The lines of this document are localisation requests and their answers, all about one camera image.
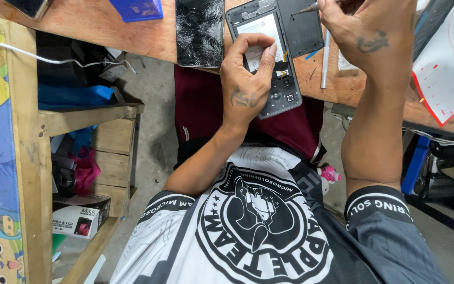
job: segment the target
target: blue box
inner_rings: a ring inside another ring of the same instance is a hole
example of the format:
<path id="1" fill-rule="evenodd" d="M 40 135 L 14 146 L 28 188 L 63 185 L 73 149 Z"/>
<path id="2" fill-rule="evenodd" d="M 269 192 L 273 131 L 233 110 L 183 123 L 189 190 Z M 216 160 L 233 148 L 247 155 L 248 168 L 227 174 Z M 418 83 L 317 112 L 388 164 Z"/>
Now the blue box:
<path id="1" fill-rule="evenodd" d="M 162 19 L 161 0 L 110 0 L 124 22 Z"/>

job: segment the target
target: gray phone housing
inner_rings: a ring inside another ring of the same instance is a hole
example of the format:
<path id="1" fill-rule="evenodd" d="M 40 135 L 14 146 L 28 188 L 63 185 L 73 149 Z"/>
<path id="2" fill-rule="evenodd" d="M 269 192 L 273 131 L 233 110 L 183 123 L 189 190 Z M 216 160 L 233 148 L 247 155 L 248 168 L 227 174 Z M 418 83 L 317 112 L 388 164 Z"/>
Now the gray phone housing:
<path id="1" fill-rule="evenodd" d="M 307 8 L 312 3 L 309 0 L 252 0 L 228 10 L 225 14 L 233 40 L 239 36 L 236 29 L 238 26 L 273 14 L 280 41 L 285 45 L 283 53 L 287 52 L 285 58 L 289 63 L 289 72 L 283 78 L 274 73 L 269 98 L 258 116 L 259 119 L 278 115 L 302 104 L 292 59 L 323 48 L 324 42 L 318 12 L 295 16 L 291 14 Z M 246 58 L 244 67 L 249 70 Z"/>

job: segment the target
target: broken display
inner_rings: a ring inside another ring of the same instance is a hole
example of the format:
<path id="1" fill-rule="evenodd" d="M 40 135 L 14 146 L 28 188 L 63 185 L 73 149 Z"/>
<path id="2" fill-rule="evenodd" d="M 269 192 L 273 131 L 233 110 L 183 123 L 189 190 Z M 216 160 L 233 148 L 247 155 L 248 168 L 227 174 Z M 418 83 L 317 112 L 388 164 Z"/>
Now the broken display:
<path id="1" fill-rule="evenodd" d="M 176 0 L 180 66 L 219 68 L 224 60 L 224 0 Z"/>

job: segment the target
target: blue metal frame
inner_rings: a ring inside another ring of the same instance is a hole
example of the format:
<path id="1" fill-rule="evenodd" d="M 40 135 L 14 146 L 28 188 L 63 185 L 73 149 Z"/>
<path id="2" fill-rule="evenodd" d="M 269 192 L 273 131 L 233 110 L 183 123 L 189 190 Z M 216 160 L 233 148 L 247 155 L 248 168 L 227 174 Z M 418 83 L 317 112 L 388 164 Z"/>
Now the blue metal frame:
<path id="1" fill-rule="evenodd" d="M 404 178 L 402 184 L 402 192 L 406 194 L 406 202 L 423 211 L 425 214 L 431 216 L 437 221 L 443 223 L 450 229 L 454 230 L 454 219 L 439 212 L 438 210 L 427 205 L 423 200 L 417 195 L 411 195 L 413 193 L 416 180 L 420 175 L 421 167 L 425 162 L 425 157 L 428 154 L 430 145 L 430 139 L 420 136 L 418 140 L 418 145 L 416 146 L 413 158 L 407 169 L 406 177 Z"/>
<path id="2" fill-rule="evenodd" d="M 402 192 L 404 192 L 405 194 L 411 194 L 413 192 L 416 180 L 420 175 L 421 167 L 423 166 L 423 162 L 425 162 L 425 157 L 427 156 L 429 145 L 430 139 L 420 136 L 418 145 L 416 146 L 415 153 L 413 155 L 413 159 L 411 159 L 411 163 L 409 164 L 409 168 L 407 169 L 406 177 L 404 178 L 404 182 L 402 183 Z"/>

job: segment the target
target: sleeve cuff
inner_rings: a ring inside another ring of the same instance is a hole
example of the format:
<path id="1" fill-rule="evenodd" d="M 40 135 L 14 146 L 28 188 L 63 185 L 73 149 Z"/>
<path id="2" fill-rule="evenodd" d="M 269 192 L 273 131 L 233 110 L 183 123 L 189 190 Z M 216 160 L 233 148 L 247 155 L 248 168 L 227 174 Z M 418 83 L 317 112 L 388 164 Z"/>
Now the sleeve cuff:
<path id="1" fill-rule="evenodd" d="M 413 223 L 402 192 L 388 186 L 373 185 L 355 191 L 347 200 L 344 218 L 350 226 L 375 212 L 402 222 Z"/>
<path id="2" fill-rule="evenodd" d="M 150 200 L 145 212 L 139 219 L 138 224 L 150 219 L 161 210 L 188 210 L 194 202 L 195 199 L 190 196 L 177 194 L 167 190 L 160 191 Z"/>

